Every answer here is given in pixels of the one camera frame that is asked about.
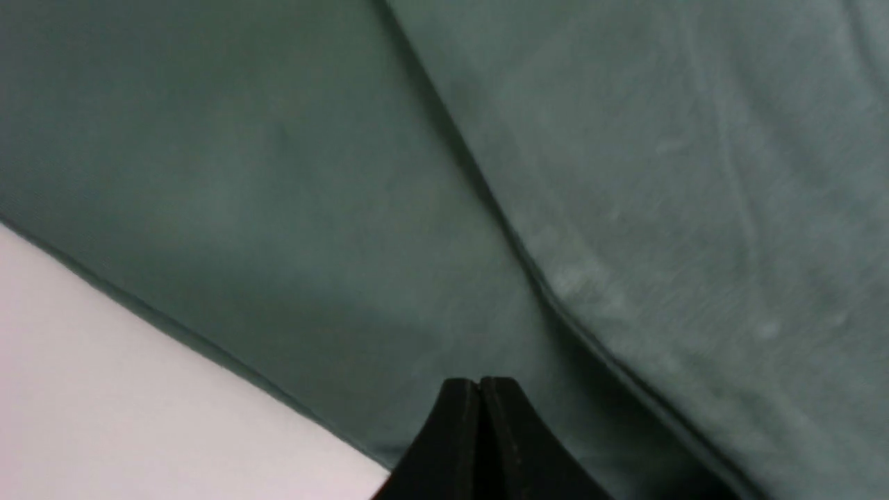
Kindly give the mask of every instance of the black object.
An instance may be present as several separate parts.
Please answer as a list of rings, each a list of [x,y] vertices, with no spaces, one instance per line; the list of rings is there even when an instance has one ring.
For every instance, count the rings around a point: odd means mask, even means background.
[[[375,500],[611,498],[562,448],[511,378],[444,381]]]

